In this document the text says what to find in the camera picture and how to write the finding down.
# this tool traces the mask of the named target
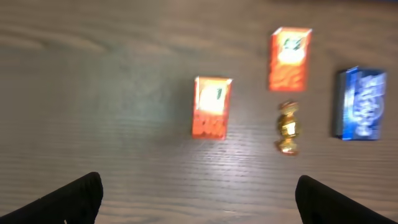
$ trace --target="wooden table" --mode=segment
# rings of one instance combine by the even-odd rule
[[[307,174],[398,221],[398,5],[288,0],[1,0],[0,215],[90,172],[97,223],[300,223]],[[313,28],[308,89],[266,90],[279,26]],[[388,73],[382,139],[330,137],[332,80]],[[190,136],[193,79],[234,79],[226,141]],[[298,100],[301,154],[277,105]]]

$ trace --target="black object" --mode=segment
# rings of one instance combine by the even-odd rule
[[[101,177],[91,172],[0,218],[2,224],[93,224],[103,198]]]
[[[306,175],[295,197],[303,224],[396,224]]]

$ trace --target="blue foil package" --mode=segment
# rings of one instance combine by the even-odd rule
[[[377,140],[384,112],[386,73],[354,67],[339,74],[335,134],[342,140]]]

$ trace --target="blue box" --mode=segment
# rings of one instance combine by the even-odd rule
[[[384,112],[386,73],[354,67],[338,75],[335,134],[342,140],[377,140]]]

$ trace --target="candy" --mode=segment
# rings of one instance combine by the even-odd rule
[[[277,143],[277,146],[281,153],[285,155],[294,156],[299,153],[296,143],[293,142],[293,138],[296,138],[300,134],[300,125],[294,117],[294,112],[297,109],[298,105],[293,101],[288,101],[280,107],[282,116],[278,120],[278,130],[282,136],[282,140]]]
[[[197,77],[193,105],[192,136],[198,139],[225,139],[230,78]]]
[[[311,29],[281,27],[271,37],[269,89],[303,91]]]
[[[386,73],[354,67],[338,75],[335,134],[342,140],[377,140],[384,112]]]

